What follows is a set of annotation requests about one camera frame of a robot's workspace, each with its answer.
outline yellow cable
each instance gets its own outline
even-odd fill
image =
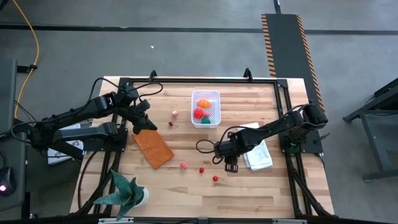
[[[37,60],[39,59],[39,53],[40,53],[39,41],[37,40],[36,33],[35,33],[35,31],[33,30],[33,28],[32,28],[32,26],[31,26],[29,20],[26,18],[26,16],[25,16],[24,12],[22,11],[22,9],[19,7],[17,1],[16,1],[16,0],[12,0],[12,1],[14,2],[15,6],[18,8],[18,10],[19,10],[19,12],[21,13],[21,15],[24,17],[26,23],[28,24],[30,30],[31,30],[32,33],[33,33],[33,36],[35,37],[36,49],[37,49],[37,51],[36,51],[35,62],[34,62],[33,64],[36,65],[36,64],[37,64]],[[25,84],[26,84],[26,82],[28,81],[28,79],[30,78],[30,76],[32,75],[33,71],[34,71],[34,69],[31,68],[29,74],[27,75],[27,77],[26,77],[26,79],[25,79],[25,81],[24,81],[24,84],[22,84],[21,90],[20,90],[19,95],[18,95],[18,100],[17,100],[18,103],[19,103],[19,101],[21,100],[21,96],[22,96],[22,92],[24,91]],[[16,107],[15,107],[15,113],[14,113],[14,117],[15,117],[15,118],[18,118],[17,112],[18,112],[18,104],[17,104]]]

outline potted plant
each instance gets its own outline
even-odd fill
[[[120,205],[116,220],[123,218],[131,208],[137,208],[145,205],[149,199],[149,192],[143,186],[136,184],[137,177],[131,182],[127,178],[111,170],[115,186],[119,192],[102,196],[94,201],[100,205]]]

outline red fruit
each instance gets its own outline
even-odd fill
[[[194,110],[194,112],[193,112],[193,116],[194,116],[195,118],[201,118],[201,117],[203,117],[203,110],[201,110],[201,109],[199,109],[199,108],[196,108],[196,109]]]

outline paper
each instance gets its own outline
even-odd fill
[[[79,124],[79,123],[73,124],[73,125],[71,125],[71,126],[67,126],[67,127],[61,128],[61,129],[77,129],[77,128],[80,128],[80,124]],[[80,141],[80,140],[76,140],[76,141],[67,141],[67,143],[69,143],[69,144],[71,144],[72,146],[75,146],[75,147],[81,149],[81,151],[82,151],[82,153],[83,153],[83,142],[82,142],[82,141]],[[62,161],[71,159],[70,156],[66,156],[64,153],[55,151],[54,149],[50,149],[50,148],[49,148],[48,151],[47,151],[47,155],[48,155],[49,157],[51,157],[51,158],[48,158],[49,165],[57,164],[57,163],[59,163],[59,162],[62,162]]]
[[[259,128],[259,123],[242,125],[248,128]],[[251,170],[259,170],[272,166],[271,155],[269,154],[266,142],[264,140],[250,152],[243,154],[246,166]]]

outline white pot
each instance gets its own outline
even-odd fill
[[[143,207],[149,200],[149,191],[144,188],[143,190],[144,193],[144,197],[142,198],[141,202],[137,205],[135,205],[133,208],[139,208],[139,207]]]

